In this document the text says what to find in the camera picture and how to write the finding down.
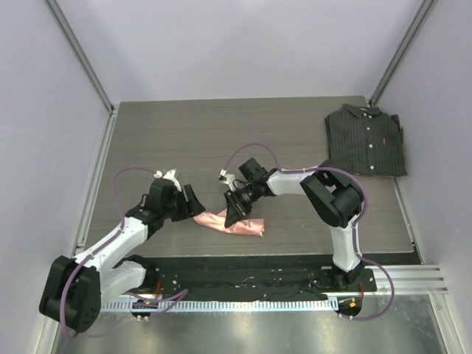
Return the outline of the pink satin napkin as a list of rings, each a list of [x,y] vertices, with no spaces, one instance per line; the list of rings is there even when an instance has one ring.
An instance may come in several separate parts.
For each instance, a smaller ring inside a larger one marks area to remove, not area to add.
[[[258,236],[262,237],[265,231],[265,222],[263,219],[249,218],[237,221],[229,227],[225,227],[226,210],[218,214],[212,212],[202,212],[196,215],[193,220],[200,226],[213,229],[218,232],[229,235]]]

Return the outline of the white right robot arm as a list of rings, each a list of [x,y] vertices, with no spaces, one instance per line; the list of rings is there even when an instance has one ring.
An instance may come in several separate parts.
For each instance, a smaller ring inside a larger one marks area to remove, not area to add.
[[[246,179],[242,187],[228,181],[225,192],[229,228],[247,217],[252,204],[262,197],[304,195],[320,219],[330,228],[333,242],[332,278],[328,288],[350,291],[360,281],[364,268],[358,242],[358,222],[363,215],[365,196],[359,183],[331,161],[299,170],[265,169],[250,158],[239,166]]]

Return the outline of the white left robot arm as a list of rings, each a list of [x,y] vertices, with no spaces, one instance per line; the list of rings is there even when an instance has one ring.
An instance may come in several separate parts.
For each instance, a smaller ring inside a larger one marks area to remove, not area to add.
[[[192,186],[155,179],[140,202],[114,230],[89,249],[55,259],[39,303],[39,312],[74,330],[86,332],[103,305],[126,291],[149,294],[157,284],[155,266],[129,252],[150,239],[166,220],[193,218],[205,212]]]

